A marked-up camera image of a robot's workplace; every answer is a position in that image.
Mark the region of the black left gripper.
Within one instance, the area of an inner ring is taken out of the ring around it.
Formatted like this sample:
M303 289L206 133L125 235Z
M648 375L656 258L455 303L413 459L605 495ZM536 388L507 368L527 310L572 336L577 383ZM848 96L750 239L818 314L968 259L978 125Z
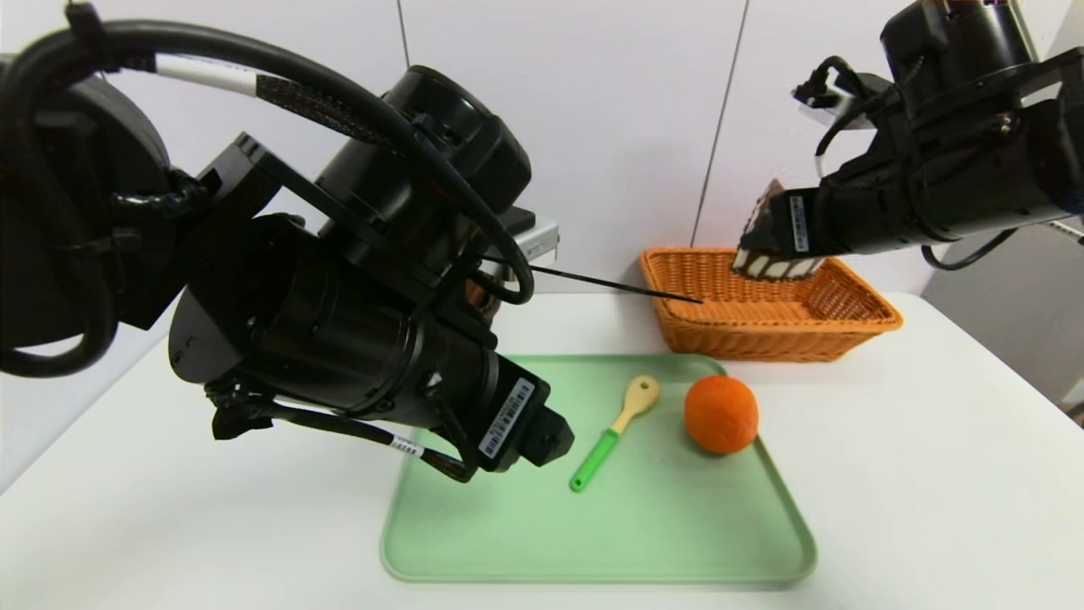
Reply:
M541 468L567 455L572 426L545 406L538 375L442 324L410 330L410 425L451 444L440 471L504 472L519 456Z

